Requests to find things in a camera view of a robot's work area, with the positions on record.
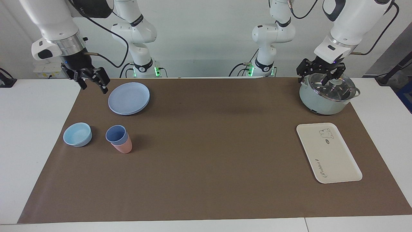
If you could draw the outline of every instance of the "white table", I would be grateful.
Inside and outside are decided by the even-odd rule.
[[[412,206],[412,115],[389,87],[353,79],[352,104]],[[70,80],[19,80],[0,89],[0,224],[15,224],[80,88]],[[0,231],[411,231],[412,216],[0,225]]]

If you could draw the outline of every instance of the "white tray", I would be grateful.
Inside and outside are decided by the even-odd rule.
[[[320,183],[362,179],[362,172],[334,124],[302,124],[296,130],[312,171]]]

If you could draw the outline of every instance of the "stacked plates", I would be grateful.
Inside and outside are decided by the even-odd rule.
[[[109,108],[120,115],[132,115],[143,110],[149,99],[150,92],[144,84],[130,82],[113,90],[109,96]]]

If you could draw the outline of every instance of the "light blue bowl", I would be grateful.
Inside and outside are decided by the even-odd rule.
[[[63,141],[73,147],[82,147],[91,141],[91,128],[87,123],[75,123],[63,134]]]

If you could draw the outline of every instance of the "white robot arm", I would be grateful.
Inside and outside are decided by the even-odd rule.
[[[296,34],[296,29],[291,24],[292,14],[288,0],[273,0],[270,14],[276,20],[274,24],[258,25],[252,31],[253,41],[259,45],[259,53],[253,61],[252,76],[270,75],[276,56],[273,44],[290,42]]]
[[[156,40],[156,28],[144,18],[136,0],[115,0],[115,7],[119,17],[128,23],[114,24],[112,31],[121,35],[129,43],[136,76],[145,78],[160,76],[156,62],[144,45]],[[113,38],[124,44],[119,37],[113,35]]]
[[[83,13],[91,17],[106,18],[113,10],[110,0],[75,1]],[[94,68],[90,55],[87,55],[79,28],[73,22],[65,0],[20,0],[30,19],[40,29],[42,38],[32,44],[32,55],[36,60],[60,56],[62,69],[69,79],[87,87],[83,78],[95,82],[103,93],[107,93],[109,77],[103,67]]]
[[[324,0],[323,11],[334,26],[315,49],[314,61],[304,59],[297,74],[302,78],[313,73],[327,74],[323,84],[339,78],[346,69],[342,60],[393,4],[394,0]]]

